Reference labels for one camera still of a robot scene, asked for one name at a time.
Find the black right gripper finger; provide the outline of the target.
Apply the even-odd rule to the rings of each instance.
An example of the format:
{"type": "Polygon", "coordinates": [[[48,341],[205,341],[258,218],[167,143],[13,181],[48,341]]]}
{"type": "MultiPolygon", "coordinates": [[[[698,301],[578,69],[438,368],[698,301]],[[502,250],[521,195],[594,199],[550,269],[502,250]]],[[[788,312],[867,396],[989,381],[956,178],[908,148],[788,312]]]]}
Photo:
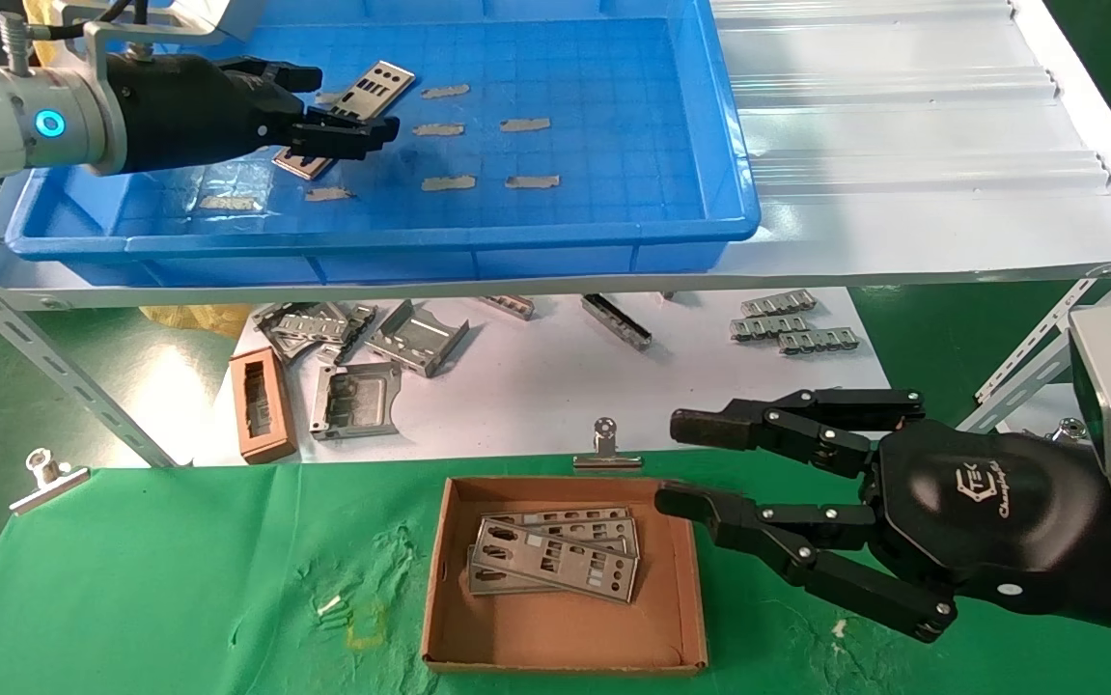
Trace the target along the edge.
{"type": "Polygon", "coordinates": [[[921,393],[905,390],[799,390],[774,401],[731,400],[719,412],[678,409],[680,444],[769,452],[839,479],[860,479],[874,456],[865,432],[898,431],[925,419],[921,393]]]}
{"type": "Polygon", "coordinates": [[[930,644],[958,616],[951,594],[899,580],[847,557],[880,540],[880,520],[867,505],[759,505],[743,494],[687,483],[662,483],[653,505],[669,517],[704,525],[718,548],[763,562],[811,597],[930,644]]]}

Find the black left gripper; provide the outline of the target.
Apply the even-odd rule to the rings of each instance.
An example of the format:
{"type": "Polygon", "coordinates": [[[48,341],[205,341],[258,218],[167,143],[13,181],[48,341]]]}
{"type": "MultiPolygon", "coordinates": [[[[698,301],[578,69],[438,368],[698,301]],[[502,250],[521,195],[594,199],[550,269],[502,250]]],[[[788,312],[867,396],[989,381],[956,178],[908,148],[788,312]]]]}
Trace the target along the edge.
{"type": "Polygon", "coordinates": [[[362,161],[400,132],[396,115],[362,120],[322,107],[306,110],[302,94],[316,92],[324,79],[318,67],[110,54],[106,75],[124,120],[123,175],[216,164],[278,145],[299,158],[362,161]]]}

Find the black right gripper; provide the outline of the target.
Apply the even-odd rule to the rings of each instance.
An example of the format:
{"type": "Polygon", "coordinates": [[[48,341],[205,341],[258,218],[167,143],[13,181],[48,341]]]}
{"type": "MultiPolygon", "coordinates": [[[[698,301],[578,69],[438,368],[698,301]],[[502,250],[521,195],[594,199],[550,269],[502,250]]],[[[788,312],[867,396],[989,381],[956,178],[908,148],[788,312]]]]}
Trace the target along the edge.
{"type": "Polygon", "coordinates": [[[935,421],[878,440],[869,542],[922,588],[1111,628],[1111,486],[1092,450],[935,421]]]}

